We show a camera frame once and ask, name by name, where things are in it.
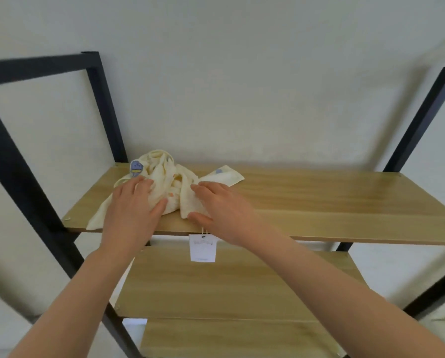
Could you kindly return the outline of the person's right forearm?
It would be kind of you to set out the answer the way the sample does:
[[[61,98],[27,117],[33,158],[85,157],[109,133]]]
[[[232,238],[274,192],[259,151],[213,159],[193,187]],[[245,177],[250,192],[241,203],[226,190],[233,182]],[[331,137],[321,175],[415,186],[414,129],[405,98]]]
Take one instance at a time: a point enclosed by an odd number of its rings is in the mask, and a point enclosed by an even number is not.
[[[270,266],[351,358],[445,358],[445,343],[381,295],[279,234],[240,242]]]

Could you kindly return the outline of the person's left hand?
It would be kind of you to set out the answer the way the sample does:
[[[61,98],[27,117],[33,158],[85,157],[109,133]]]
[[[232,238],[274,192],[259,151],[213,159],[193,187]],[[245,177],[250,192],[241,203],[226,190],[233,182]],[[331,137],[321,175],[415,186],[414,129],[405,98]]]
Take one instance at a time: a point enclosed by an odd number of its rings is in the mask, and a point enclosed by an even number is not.
[[[118,186],[106,211],[98,254],[130,261],[148,243],[157,224],[148,224],[153,180],[136,177]]]

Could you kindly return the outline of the cream printed cloth garment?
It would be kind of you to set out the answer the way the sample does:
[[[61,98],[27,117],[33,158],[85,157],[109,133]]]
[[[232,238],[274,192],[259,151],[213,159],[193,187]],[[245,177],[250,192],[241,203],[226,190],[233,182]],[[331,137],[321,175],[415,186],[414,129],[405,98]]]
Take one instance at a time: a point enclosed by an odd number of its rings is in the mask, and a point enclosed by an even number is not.
[[[163,214],[179,210],[183,219],[187,219],[191,212],[209,217],[207,210],[191,189],[191,185],[208,181],[233,186],[244,180],[243,175],[229,166],[217,168],[200,178],[190,169],[175,163],[168,152],[153,150],[131,161],[129,173],[117,180],[113,187],[116,188],[139,175],[153,180],[148,197],[150,208],[166,198],[167,205]]]

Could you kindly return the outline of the person's left forearm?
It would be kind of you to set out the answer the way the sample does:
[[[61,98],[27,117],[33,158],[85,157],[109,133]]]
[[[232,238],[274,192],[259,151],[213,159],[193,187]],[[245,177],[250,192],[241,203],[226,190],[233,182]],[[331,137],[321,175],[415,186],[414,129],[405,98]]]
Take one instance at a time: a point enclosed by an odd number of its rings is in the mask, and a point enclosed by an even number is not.
[[[100,247],[7,358],[87,358],[109,299],[140,251]]]

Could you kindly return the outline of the person's right hand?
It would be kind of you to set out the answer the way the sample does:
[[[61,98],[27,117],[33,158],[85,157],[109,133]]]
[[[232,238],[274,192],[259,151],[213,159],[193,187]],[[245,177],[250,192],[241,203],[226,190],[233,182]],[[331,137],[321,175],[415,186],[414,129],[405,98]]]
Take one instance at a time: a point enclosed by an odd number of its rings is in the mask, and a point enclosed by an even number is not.
[[[214,220],[207,231],[232,245],[248,248],[273,228],[259,216],[250,203],[230,187],[216,182],[192,184],[191,190]]]

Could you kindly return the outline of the black metal shelf frame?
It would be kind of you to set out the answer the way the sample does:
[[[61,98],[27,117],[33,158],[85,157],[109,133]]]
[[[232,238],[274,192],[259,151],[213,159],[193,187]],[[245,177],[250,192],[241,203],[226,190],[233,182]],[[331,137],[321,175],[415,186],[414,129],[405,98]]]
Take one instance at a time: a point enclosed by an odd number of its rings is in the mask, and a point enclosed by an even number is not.
[[[86,70],[115,162],[128,162],[100,53],[0,59],[0,85]],[[400,172],[445,102],[445,67],[437,76],[384,172]],[[11,135],[0,119],[0,183],[65,273],[72,278],[83,263],[75,240],[64,227]],[[412,301],[404,312],[416,320],[445,304],[445,275]]]

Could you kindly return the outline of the white paper hang tag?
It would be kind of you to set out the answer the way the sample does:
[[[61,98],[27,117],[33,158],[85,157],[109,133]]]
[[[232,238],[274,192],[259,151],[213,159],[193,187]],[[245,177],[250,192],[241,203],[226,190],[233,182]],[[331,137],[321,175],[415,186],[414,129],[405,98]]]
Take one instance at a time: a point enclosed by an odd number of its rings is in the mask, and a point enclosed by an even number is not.
[[[190,261],[194,263],[214,263],[218,241],[219,238],[210,233],[190,234]]]

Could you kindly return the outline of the light wooden shelf board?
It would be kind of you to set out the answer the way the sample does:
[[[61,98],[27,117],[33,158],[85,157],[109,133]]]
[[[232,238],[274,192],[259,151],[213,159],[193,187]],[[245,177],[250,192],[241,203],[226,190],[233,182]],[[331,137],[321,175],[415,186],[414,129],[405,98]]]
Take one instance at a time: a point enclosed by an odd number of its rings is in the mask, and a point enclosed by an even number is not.
[[[221,243],[214,263],[191,262],[190,248],[182,244],[145,247],[115,309],[125,318],[316,320],[260,259]]]
[[[233,169],[233,188],[295,240],[445,246],[445,206],[403,174]]]
[[[318,322],[149,319],[140,351],[146,358],[341,358]]]

